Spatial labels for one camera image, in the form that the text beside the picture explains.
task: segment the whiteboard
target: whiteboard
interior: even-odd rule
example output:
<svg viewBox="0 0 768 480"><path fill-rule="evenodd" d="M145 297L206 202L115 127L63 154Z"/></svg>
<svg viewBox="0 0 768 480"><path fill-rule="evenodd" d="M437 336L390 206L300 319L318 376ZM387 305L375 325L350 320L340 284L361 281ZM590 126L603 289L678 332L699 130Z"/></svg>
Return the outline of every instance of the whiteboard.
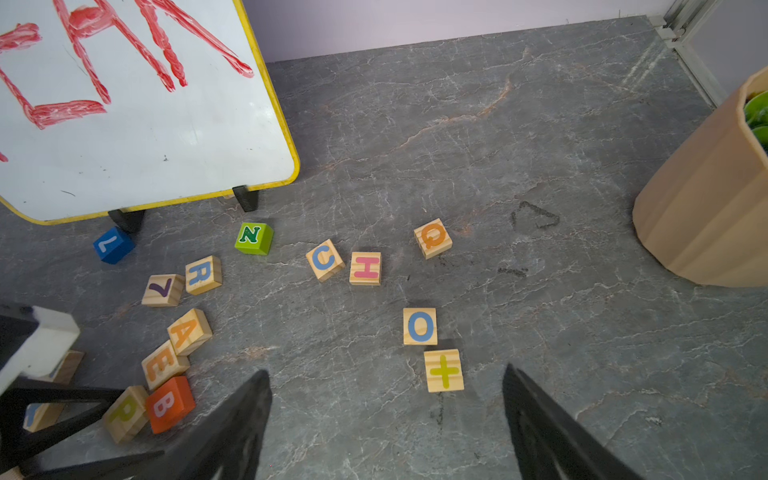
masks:
<svg viewBox="0 0 768 480"><path fill-rule="evenodd" d="M2 2L0 72L0 200L32 222L299 173L241 0Z"/></svg>

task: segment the alphabet block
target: alphabet block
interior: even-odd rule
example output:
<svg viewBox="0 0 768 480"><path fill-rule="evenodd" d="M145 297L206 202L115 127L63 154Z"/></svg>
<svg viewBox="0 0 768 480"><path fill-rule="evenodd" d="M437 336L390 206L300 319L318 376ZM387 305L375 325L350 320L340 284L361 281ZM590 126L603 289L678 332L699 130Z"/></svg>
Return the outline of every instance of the alphabet block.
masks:
<svg viewBox="0 0 768 480"><path fill-rule="evenodd" d="M190 361L186 356L177 356L174 346L168 340L141 361L141 368L147 378L149 390L155 390L168 379L186 372L190 368Z"/></svg>
<svg viewBox="0 0 768 480"><path fill-rule="evenodd" d="M202 310L193 308L168 327L170 342L178 356L188 356L214 336Z"/></svg>
<svg viewBox="0 0 768 480"><path fill-rule="evenodd" d="M424 352L424 363L427 368L427 390L430 393L464 389L462 361L457 349Z"/></svg>
<svg viewBox="0 0 768 480"><path fill-rule="evenodd" d="M134 242L123 230L112 227L94 242L94 248L102 262L115 265L134 249Z"/></svg>
<svg viewBox="0 0 768 480"><path fill-rule="evenodd" d="M149 277L141 305L178 306L184 291L184 277L181 275L153 275Z"/></svg>
<svg viewBox="0 0 768 480"><path fill-rule="evenodd" d="M325 282L346 266L330 239L313 248L306 255L306 259L321 282Z"/></svg>
<svg viewBox="0 0 768 480"><path fill-rule="evenodd" d="M211 255L187 265L187 292L200 295L221 286L221 262Z"/></svg>
<svg viewBox="0 0 768 480"><path fill-rule="evenodd" d="M115 443L128 442L147 424L147 390L129 386L109 407L102 419Z"/></svg>
<svg viewBox="0 0 768 480"><path fill-rule="evenodd" d="M453 247L453 240L451 240L448 232L445 231L445 227L439 218L426 225L422 225L414 230L413 233L416 235L416 241L419 242L419 247L421 247L426 259L430 259Z"/></svg>
<svg viewBox="0 0 768 480"><path fill-rule="evenodd" d="M243 223L235 248L249 255L267 255L275 232L266 223Z"/></svg>
<svg viewBox="0 0 768 480"><path fill-rule="evenodd" d="M381 252L352 252L352 261L349 263L349 282L352 285L381 285Z"/></svg>
<svg viewBox="0 0 768 480"><path fill-rule="evenodd" d="M437 310L402 309L402 344L437 345Z"/></svg>
<svg viewBox="0 0 768 480"><path fill-rule="evenodd" d="M181 421L195 407L190 383L185 376L174 377L147 398L152 432L162 433Z"/></svg>

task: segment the blue block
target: blue block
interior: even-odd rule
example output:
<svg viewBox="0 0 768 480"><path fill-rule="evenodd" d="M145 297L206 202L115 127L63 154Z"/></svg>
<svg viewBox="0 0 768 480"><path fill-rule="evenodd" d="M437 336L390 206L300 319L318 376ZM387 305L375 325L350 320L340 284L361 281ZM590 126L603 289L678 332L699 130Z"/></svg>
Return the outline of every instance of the blue block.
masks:
<svg viewBox="0 0 768 480"><path fill-rule="evenodd" d="M133 240L117 227L112 227L107 233L94 242L94 248L102 262L115 265L128 255L135 247Z"/></svg>

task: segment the green plus sign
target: green plus sign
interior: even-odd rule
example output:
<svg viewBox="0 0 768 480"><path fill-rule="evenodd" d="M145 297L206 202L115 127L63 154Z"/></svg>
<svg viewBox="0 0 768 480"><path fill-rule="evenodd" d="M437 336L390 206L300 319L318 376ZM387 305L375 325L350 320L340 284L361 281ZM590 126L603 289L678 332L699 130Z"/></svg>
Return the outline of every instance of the green plus sign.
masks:
<svg viewBox="0 0 768 480"><path fill-rule="evenodd" d="M440 356L440 368L429 370L430 375L442 377L442 387L444 389L447 389L451 386L451 384L448 382L448 375L455 375L459 372L460 370L454 366L448 368L448 360L445 359L445 355Z"/></svg>

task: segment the whiteboard stand leg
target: whiteboard stand leg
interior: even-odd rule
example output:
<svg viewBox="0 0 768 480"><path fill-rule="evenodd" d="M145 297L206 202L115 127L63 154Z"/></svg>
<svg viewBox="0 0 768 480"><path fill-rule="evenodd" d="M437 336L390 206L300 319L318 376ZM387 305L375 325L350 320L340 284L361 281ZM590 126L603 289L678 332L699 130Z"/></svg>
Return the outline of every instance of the whiteboard stand leg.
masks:
<svg viewBox="0 0 768 480"><path fill-rule="evenodd" d="M110 210L109 217L125 233L136 233L141 230L141 222L144 220L145 211L124 212L122 210Z"/></svg>
<svg viewBox="0 0 768 480"><path fill-rule="evenodd" d="M252 212L259 207L258 190L250 191L245 185L240 185L233 188L232 193L235 194L235 198L237 198L244 212Z"/></svg>

